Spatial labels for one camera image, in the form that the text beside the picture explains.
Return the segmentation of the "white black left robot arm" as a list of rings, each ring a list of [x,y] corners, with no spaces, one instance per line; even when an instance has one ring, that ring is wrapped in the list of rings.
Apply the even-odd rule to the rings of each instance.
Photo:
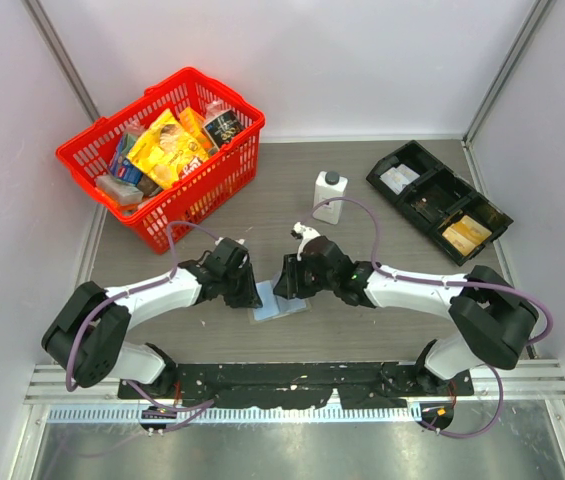
[[[112,377],[127,383],[130,398],[171,394],[176,362],[153,344],[135,345],[127,333],[166,312],[222,298],[233,309],[259,308],[249,251],[242,241],[221,238],[198,260],[124,287],[93,281],[73,292],[44,333],[41,346],[68,375],[68,389],[90,388]]]

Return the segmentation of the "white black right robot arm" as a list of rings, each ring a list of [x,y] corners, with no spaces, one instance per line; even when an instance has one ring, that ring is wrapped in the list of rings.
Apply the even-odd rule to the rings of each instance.
[[[482,364],[514,369],[539,318],[533,305],[489,267],[449,277],[401,271],[353,261],[325,236],[285,255],[273,287],[286,300],[322,291],[349,306],[408,309],[451,321],[456,333],[429,342],[414,366],[411,380],[427,395]]]

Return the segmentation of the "grey leather card holder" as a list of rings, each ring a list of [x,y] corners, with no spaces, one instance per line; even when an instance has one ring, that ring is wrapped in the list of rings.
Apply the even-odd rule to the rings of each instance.
[[[273,284],[270,280],[257,283],[256,290],[262,301],[262,306],[249,310],[249,319],[253,324],[261,324],[310,309],[310,304],[307,300],[287,300],[275,295]]]

